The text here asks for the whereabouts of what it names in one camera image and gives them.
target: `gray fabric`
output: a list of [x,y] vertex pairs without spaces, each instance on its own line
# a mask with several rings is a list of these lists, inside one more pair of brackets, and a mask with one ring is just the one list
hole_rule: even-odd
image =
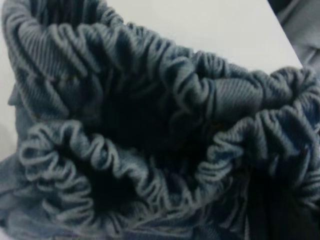
[[320,1],[292,0],[277,17],[301,63],[320,74]]
[[286,8],[291,0],[268,0],[274,13],[279,13],[281,10]]
[[319,212],[312,71],[249,72],[104,0],[7,0],[2,23],[19,144],[0,163],[0,224],[15,239],[247,239],[252,168]]

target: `ruched fabric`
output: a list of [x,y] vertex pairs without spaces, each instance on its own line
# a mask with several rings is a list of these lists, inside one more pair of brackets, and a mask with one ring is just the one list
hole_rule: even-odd
[[[2,24],[10,104],[28,117],[16,123],[20,199],[66,236],[245,238],[252,169],[320,210],[311,70],[249,72],[124,24],[102,0],[7,0]],[[32,234],[12,233],[44,239]]]

